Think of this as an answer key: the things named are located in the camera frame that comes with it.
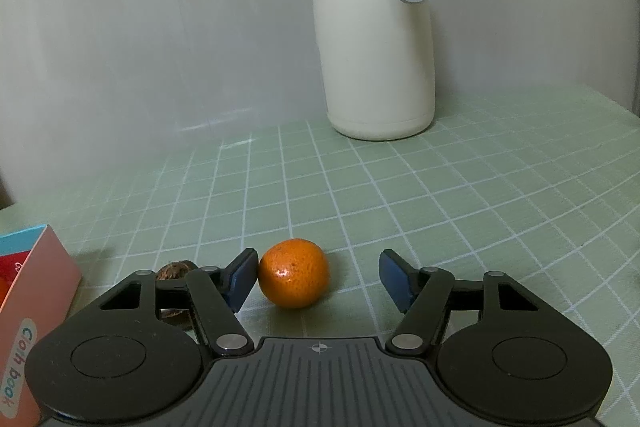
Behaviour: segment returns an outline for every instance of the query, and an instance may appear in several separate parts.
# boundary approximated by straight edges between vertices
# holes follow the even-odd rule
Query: table surface
[[[303,311],[254,287],[261,335],[385,337],[401,315],[378,277],[396,250],[459,279],[499,269],[601,342],[614,380],[600,418],[640,425],[640,133],[586,88],[438,100],[425,133],[361,142],[326,120],[230,137],[60,187],[0,212],[0,232],[50,223],[84,274],[82,307],[134,270],[224,266],[303,237],[328,255],[328,295]],[[450,330],[469,324],[457,313]]]

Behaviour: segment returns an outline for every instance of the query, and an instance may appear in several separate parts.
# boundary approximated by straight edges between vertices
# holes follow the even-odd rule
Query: tangerine
[[[329,262],[321,248],[306,239],[287,239],[271,247],[258,266],[262,293],[276,306],[304,308],[329,286]]]

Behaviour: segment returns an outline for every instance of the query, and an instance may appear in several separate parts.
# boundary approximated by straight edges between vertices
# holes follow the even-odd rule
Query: white thermos
[[[433,120],[426,0],[314,0],[328,117],[365,140],[411,136]]]

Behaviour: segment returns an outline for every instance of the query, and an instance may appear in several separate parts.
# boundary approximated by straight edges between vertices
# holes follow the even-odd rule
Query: pink box
[[[49,225],[0,236],[0,257],[24,251],[30,253],[0,306],[0,427],[39,422],[24,383],[24,360],[65,320],[82,277]]]

